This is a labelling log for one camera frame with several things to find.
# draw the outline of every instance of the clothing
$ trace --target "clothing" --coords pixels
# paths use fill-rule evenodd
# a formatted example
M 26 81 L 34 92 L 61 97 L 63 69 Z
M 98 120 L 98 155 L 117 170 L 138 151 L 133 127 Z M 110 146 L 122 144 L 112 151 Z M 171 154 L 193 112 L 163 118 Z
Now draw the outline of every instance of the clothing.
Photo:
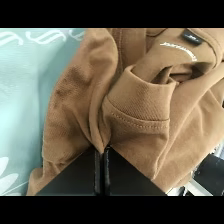
M 110 144 L 164 192 L 224 137 L 224 29 L 91 28 L 50 100 L 35 195 L 93 144 Z

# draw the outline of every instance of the black item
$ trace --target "black item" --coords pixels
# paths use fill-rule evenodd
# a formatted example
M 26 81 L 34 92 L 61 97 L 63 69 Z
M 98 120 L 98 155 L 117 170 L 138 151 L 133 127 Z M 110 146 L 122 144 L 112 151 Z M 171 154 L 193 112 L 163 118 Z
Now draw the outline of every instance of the black item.
M 37 196 L 166 196 L 155 184 L 107 147 L 104 155 L 91 147 Z
M 209 154 L 195 172 L 194 180 L 214 196 L 224 196 L 224 160 Z
M 196 34 L 192 33 L 188 29 L 184 30 L 184 32 L 182 33 L 182 37 L 194 45 L 200 45 L 203 42 L 200 37 L 198 37 Z
M 93 147 L 88 149 L 44 187 L 37 196 L 96 196 L 100 192 L 97 161 L 99 161 L 98 151 Z
M 104 153 L 104 169 L 108 196 L 166 196 L 113 148 Z

